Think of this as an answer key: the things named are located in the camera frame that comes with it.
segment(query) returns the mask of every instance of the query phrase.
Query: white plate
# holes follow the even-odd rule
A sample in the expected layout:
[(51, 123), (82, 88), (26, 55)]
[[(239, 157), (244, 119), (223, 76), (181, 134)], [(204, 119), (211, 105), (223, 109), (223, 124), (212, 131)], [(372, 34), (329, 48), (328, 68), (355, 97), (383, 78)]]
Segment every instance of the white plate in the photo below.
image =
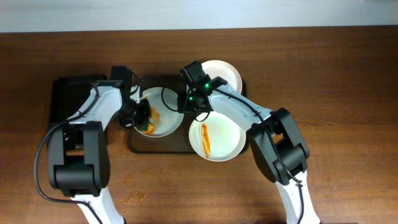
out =
[(234, 88), (242, 93), (242, 78), (239, 72), (229, 63), (220, 60), (210, 60), (201, 64), (203, 71), (209, 74), (210, 78), (221, 77)]
[[(198, 116), (197, 120), (203, 120), (206, 115), (207, 113), (202, 113)], [(200, 127), (202, 123), (193, 121), (189, 129), (189, 141), (193, 150), (199, 156), (210, 161), (223, 162), (234, 158), (242, 151), (246, 142), (246, 133), (229, 118), (220, 113), (211, 112), (203, 123), (208, 128), (211, 151), (209, 158), (206, 157), (200, 144)]]
[[(184, 118), (184, 114), (170, 111), (165, 107), (160, 97), (161, 93), (162, 87), (149, 88), (142, 92), (142, 97), (146, 97), (149, 105), (159, 113), (160, 122), (156, 125), (155, 131), (152, 134), (138, 132), (152, 138), (159, 138), (173, 133), (180, 126)], [(165, 88), (163, 98), (169, 107), (177, 109), (177, 94), (174, 91)]]

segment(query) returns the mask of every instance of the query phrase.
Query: tray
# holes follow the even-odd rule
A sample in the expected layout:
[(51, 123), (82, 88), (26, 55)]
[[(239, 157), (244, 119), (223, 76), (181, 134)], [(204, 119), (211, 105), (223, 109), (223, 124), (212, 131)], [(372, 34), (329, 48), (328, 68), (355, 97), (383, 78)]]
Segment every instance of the tray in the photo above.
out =
[[(145, 76), (140, 77), (142, 90), (152, 87), (166, 87), (174, 92), (186, 91), (187, 84), (183, 79), (177, 79), (179, 75)], [(246, 84), (243, 81), (242, 95), (246, 96)], [(161, 138), (149, 138), (142, 135), (134, 128), (129, 129), (127, 144), (135, 153), (160, 153), (160, 154), (196, 154), (189, 142), (188, 132), (195, 116), (185, 114), (181, 125), (172, 134)], [(240, 154), (247, 151), (248, 139)]]

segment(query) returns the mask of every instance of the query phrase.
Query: white wall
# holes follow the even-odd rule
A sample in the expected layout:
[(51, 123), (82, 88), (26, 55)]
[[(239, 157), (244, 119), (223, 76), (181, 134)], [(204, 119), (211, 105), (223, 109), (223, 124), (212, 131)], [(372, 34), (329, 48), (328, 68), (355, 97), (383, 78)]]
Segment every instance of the white wall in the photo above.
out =
[(398, 24), (398, 0), (0, 0), (0, 32)]

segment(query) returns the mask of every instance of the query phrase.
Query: tabletop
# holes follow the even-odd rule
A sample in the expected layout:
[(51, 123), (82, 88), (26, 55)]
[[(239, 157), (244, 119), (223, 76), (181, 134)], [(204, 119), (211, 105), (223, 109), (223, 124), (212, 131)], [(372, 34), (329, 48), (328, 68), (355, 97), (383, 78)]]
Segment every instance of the tabletop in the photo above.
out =
[[(126, 65), (139, 76), (224, 60), (248, 98), (287, 108), (310, 149), (308, 188), (323, 223), (398, 219), (398, 27), (307, 27), (0, 34), (0, 223), (85, 223), (42, 199), (33, 161), (52, 82)], [(283, 223), (275, 184), (251, 150), (227, 162), (135, 154), (110, 124), (109, 190), (127, 223)], [(46, 153), (39, 180), (51, 196)]]

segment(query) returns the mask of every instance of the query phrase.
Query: brown wooden surface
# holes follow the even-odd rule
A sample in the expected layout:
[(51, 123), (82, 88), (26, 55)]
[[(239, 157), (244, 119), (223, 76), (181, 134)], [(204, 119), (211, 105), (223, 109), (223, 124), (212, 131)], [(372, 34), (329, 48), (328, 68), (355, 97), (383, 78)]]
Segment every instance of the brown wooden surface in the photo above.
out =
[[(35, 191), (52, 82), (127, 65), (173, 74), (224, 60), (249, 98), (293, 115), (310, 148), (308, 186), (324, 223), (398, 220), (398, 27), (0, 34), (0, 223), (85, 223)], [(111, 125), (109, 189), (128, 223), (275, 223), (285, 210), (252, 153), (222, 163), (133, 154)], [(56, 197), (40, 160), (43, 188)]]

